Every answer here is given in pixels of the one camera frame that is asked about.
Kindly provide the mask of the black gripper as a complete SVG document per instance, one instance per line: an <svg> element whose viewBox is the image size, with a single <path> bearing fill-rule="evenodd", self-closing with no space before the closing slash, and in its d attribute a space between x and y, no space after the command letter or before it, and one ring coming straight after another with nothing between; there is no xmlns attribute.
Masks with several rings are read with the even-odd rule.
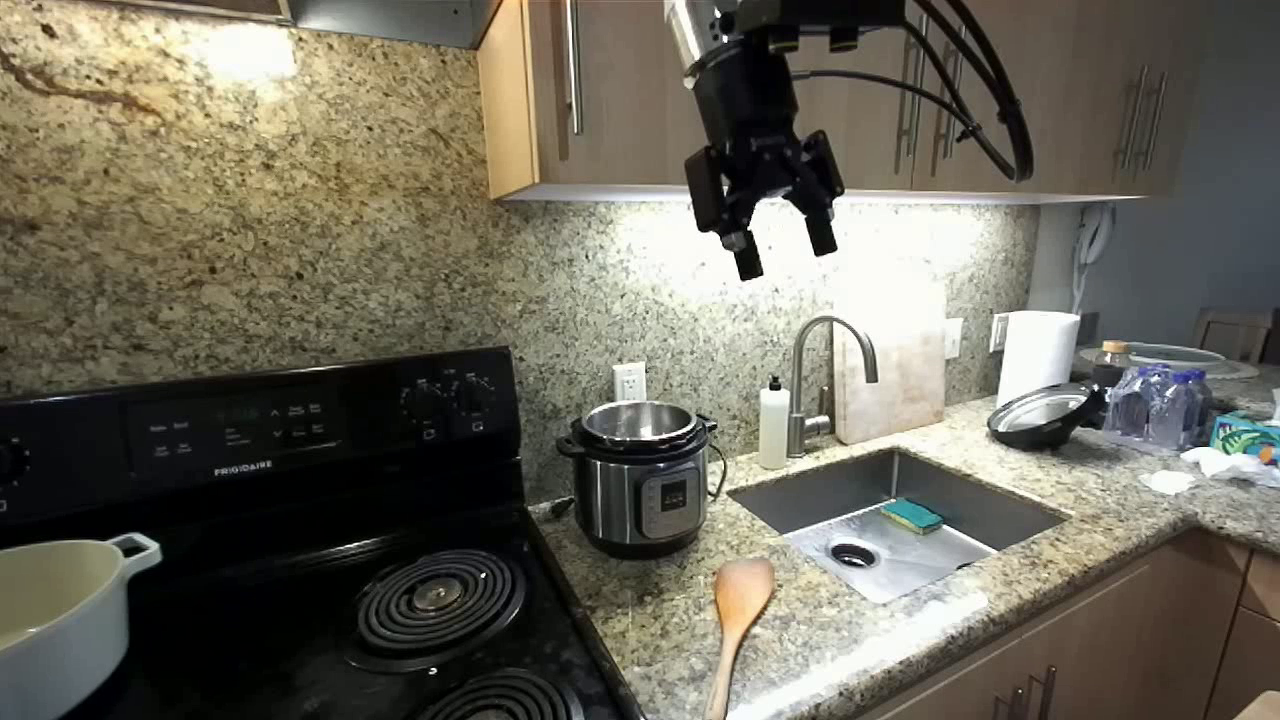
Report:
<svg viewBox="0 0 1280 720"><path fill-rule="evenodd" d="M834 252L831 202L844 194L826 133L796 135L784 57L729 43L694 65L690 96L707 145L685 161L694 229L720 233L738 281L762 277L750 211L762 197L801 208L816 255Z"/></svg>

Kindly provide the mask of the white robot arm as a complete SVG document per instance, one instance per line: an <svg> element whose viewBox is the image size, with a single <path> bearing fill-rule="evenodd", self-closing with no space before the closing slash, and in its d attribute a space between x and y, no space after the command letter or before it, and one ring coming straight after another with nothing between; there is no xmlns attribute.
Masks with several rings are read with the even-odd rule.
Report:
<svg viewBox="0 0 1280 720"><path fill-rule="evenodd" d="M786 57L804 36L853 53L864 33L898 29L905 0L665 0L685 89L694 102L703 145L685 161L700 233L717 233L735 271L762 271L750 211L784 197L816 255L834 247L831 202L844 177L822 129L796 135Z"/></svg>

